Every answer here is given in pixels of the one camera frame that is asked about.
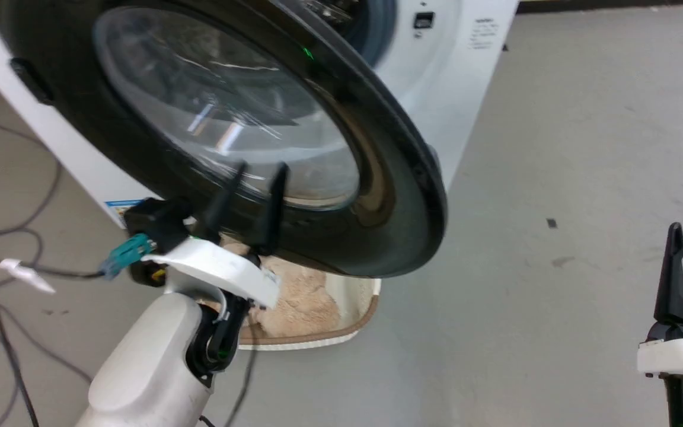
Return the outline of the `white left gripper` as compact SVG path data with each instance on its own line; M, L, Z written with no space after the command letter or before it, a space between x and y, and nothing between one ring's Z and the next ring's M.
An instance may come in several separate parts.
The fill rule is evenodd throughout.
M223 300L226 292L252 300L258 307L274 308L279 299L279 280L241 255L220 247L220 229L228 216L231 199L247 169L242 162L208 203L196 222L196 237L189 237L166 254L147 254L144 262L167 267L164 291L192 298ZM269 187L265 210L258 222L250 257L268 257L280 240L285 188L289 167L282 162Z

